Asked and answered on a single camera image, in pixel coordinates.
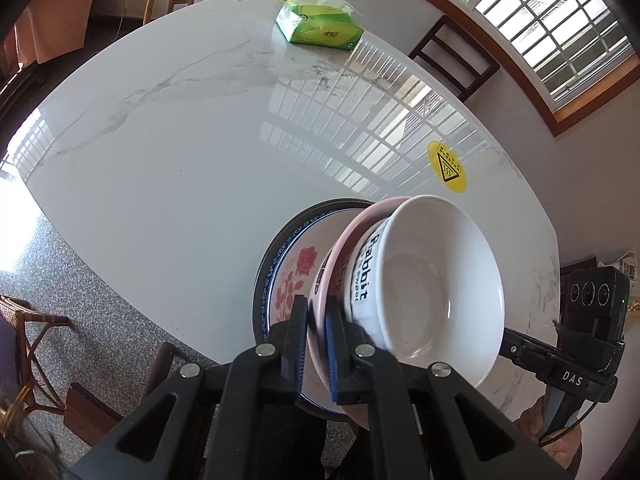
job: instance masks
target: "hand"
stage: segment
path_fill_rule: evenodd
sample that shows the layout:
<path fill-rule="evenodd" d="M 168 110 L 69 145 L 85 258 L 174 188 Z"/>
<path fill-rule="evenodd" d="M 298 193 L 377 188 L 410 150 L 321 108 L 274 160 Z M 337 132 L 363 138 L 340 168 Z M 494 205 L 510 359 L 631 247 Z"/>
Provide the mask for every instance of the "hand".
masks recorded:
<path fill-rule="evenodd" d="M 545 420 L 542 415 L 543 401 L 544 397 L 540 397 L 533 406 L 528 410 L 524 410 L 520 418 L 514 422 L 514 424 L 536 444 L 540 442 L 538 432 L 542 428 Z M 564 430 L 559 430 L 547 435 L 542 439 L 542 442 L 555 437 L 563 431 Z M 543 446 L 542 449 L 547 453 L 551 453 L 554 460 L 566 469 L 571 465 L 571 461 L 574 459 L 575 453 L 580 447 L 581 440 L 582 430 L 580 425 L 578 425 L 564 437 L 552 442 L 548 446 Z"/>

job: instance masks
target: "black cable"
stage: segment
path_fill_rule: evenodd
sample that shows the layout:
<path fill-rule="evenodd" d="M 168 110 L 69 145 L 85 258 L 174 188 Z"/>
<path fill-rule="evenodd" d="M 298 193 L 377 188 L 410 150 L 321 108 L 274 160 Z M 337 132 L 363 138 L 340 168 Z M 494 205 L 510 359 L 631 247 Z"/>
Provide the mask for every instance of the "black cable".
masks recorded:
<path fill-rule="evenodd" d="M 548 444 L 551 444 L 552 442 L 555 442 L 556 440 L 560 440 L 567 433 L 573 431 L 578 426 L 578 424 L 580 424 L 585 418 L 587 418 L 587 415 L 589 415 L 593 411 L 593 409 L 596 407 L 597 403 L 598 403 L 598 401 L 594 402 L 591 406 L 589 406 L 589 409 L 586 412 L 584 412 L 584 414 L 578 420 L 576 420 L 572 425 L 570 425 L 562 433 L 557 434 L 555 437 L 550 438 L 549 440 L 545 440 L 544 442 L 540 442 L 538 444 L 538 446 L 539 447 L 545 447 Z"/>

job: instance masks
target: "pink cloth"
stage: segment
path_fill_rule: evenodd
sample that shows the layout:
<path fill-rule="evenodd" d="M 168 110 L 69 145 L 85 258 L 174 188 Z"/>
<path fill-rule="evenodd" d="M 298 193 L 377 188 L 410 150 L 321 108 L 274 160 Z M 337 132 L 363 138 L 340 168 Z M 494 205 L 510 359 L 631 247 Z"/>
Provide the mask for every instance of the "pink cloth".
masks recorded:
<path fill-rule="evenodd" d="M 82 48 L 92 1 L 31 0 L 4 40 L 9 73 Z"/>

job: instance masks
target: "pink bowl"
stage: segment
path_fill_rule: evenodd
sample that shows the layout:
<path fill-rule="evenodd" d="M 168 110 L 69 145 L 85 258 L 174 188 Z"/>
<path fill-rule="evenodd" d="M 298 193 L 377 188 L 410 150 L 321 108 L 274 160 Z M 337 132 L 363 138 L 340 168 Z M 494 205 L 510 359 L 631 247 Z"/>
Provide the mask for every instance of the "pink bowl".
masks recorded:
<path fill-rule="evenodd" d="M 324 335 L 326 298 L 328 295 L 336 295 L 338 297 L 342 295 L 347 263 L 351 256 L 351 251 L 354 250 L 360 237 L 373 224 L 391 216 L 409 198 L 408 196 L 387 198 L 361 211 L 342 232 L 316 273 L 314 284 L 309 294 L 315 323 L 312 323 L 311 328 L 307 331 L 307 341 L 311 360 L 327 389 L 329 389 L 329 363 L 326 359 L 326 339 Z M 369 427 L 366 405 L 343 406 L 342 408 L 357 424 L 363 428 Z"/>

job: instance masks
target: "brown wooden window sill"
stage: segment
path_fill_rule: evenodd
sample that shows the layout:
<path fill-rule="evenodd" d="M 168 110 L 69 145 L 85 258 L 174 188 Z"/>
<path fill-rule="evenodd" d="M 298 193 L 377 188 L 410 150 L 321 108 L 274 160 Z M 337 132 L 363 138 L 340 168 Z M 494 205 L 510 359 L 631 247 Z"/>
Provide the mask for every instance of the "brown wooden window sill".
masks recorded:
<path fill-rule="evenodd" d="M 464 28 L 494 56 L 522 88 L 555 137 L 575 126 L 640 79 L 640 61 L 637 54 L 632 54 L 597 83 L 554 112 L 513 57 L 458 4 L 453 0 L 426 1 Z"/>

